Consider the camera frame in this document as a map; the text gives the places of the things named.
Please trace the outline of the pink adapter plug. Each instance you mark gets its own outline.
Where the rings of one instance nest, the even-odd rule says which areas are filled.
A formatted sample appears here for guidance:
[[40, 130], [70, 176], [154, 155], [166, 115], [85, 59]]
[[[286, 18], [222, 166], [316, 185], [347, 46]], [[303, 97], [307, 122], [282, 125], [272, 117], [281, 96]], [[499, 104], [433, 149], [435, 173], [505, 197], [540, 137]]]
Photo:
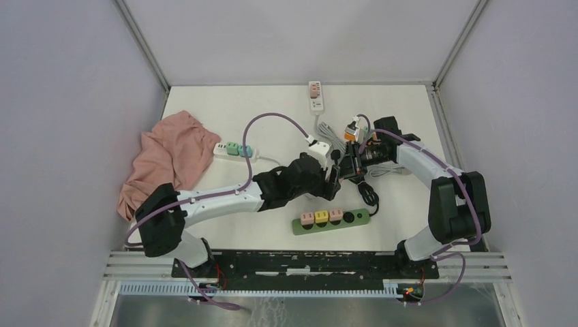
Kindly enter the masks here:
[[343, 214], [342, 209], [329, 210], [329, 222], [334, 224], [339, 223], [343, 219]]
[[315, 215], [313, 212], [302, 213], [300, 216], [300, 223], [302, 226], [315, 224]]

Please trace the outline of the yellow adapter plug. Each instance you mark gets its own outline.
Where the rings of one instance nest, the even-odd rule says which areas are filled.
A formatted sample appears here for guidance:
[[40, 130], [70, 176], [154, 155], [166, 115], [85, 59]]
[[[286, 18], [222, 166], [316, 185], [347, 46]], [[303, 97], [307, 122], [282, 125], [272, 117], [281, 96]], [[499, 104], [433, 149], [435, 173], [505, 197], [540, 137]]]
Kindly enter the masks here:
[[328, 211], [316, 211], [314, 213], [315, 224], [326, 224], [329, 221]]

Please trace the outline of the green power strip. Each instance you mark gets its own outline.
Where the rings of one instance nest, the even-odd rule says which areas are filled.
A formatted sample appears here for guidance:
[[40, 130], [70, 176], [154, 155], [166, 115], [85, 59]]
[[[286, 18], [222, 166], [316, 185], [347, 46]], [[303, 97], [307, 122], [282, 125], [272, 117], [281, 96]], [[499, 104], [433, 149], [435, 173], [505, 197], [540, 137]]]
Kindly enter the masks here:
[[302, 213], [292, 220], [291, 228], [295, 236], [302, 236], [367, 225], [370, 221], [371, 216], [365, 208], [348, 211], [331, 209]]

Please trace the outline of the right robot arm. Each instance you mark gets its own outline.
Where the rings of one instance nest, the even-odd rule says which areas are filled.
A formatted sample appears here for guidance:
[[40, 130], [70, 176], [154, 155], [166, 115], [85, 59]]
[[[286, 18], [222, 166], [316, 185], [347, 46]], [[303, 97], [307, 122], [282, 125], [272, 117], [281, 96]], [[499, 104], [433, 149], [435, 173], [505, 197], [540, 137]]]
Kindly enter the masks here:
[[457, 245], [476, 245], [491, 228], [485, 180], [465, 172], [431, 152], [418, 136], [405, 134], [393, 116], [374, 121], [363, 131], [354, 117], [344, 130], [346, 150], [339, 166], [342, 179], [360, 179], [371, 166], [399, 164], [429, 190], [427, 226], [401, 241], [393, 260], [395, 272], [413, 277], [421, 261], [436, 258]]

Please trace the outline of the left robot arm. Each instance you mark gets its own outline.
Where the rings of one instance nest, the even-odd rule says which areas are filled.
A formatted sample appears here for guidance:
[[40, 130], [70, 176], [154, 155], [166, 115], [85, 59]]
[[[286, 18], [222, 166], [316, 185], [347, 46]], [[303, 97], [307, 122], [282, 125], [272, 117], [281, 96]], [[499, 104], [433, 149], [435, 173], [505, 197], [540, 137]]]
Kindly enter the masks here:
[[252, 177], [246, 187], [214, 192], [177, 191], [160, 185], [136, 212], [140, 246], [148, 258], [173, 258], [195, 275], [206, 277], [215, 266], [207, 240], [187, 229], [209, 219], [235, 213], [257, 213], [287, 205], [309, 194], [332, 200], [340, 189], [340, 168], [332, 162], [323, 168], [318, 160], [301, 153], [288, 166]]

